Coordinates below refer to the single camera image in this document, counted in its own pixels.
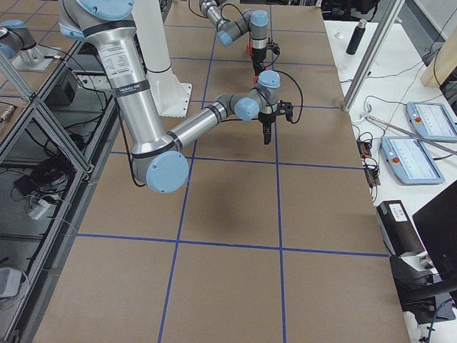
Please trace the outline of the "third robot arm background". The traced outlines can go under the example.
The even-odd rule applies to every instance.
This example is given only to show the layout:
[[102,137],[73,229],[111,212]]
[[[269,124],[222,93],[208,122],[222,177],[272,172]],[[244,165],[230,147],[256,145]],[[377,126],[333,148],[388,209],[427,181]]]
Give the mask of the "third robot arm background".
[[18,19],[1,22],[1,53],[18,71],[45,71],[51,64],[53,53],[38,45],[27,25]]

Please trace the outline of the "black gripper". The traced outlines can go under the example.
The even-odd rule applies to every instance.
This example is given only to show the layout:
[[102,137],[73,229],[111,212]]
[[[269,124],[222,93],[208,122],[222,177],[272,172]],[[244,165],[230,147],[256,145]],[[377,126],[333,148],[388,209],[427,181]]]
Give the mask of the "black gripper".
[[274,113],[267,114],[267,113],[260,112],[258,114],[258,120],[263,125],[263,143],[270,144],[271,143],[271,132],[272,132],[271,125],[275,122],[276,115]]
[[263,69],[265,68],[263,64],[265,58],[266,47],[260,49],[254,48],[253,46],[251,47],[251,60],[253,62],[255,76],[260,76],[260,73],[263,72]]

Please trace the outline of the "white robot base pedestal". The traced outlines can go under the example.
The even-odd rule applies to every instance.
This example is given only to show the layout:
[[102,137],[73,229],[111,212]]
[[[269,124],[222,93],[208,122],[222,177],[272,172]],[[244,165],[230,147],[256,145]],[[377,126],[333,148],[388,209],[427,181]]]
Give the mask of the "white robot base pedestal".
[[173,73],[159,1],[135,1],[132,14],[159,115],[185,117],[192,85],[181,83]]

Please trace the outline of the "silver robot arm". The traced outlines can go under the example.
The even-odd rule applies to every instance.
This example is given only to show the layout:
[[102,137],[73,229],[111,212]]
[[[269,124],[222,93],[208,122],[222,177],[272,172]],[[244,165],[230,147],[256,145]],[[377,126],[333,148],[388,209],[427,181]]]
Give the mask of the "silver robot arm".
[[164,131],[134,37],[133,1],[60,1],[61,33],[96,47],[114,97],[134,141],[131,171],[158,193],[186,183],[189,164],[181,153],[187,144],[235,114],[251,121],[276,114],[280,76],[262,71],[245,94],[222,94],[199,113]]
[[230,21],[223,16],[222,5],[217,1],[200,1],[201,14],[209,19],[217,30],[217,37],[223,46],[234,43],[244,34],[250,34],[248,55],[251,57],[255,77],[265,70],[263,64],[268,48],[267,28],[269,17],[264,10],[247,9],[240,18]]

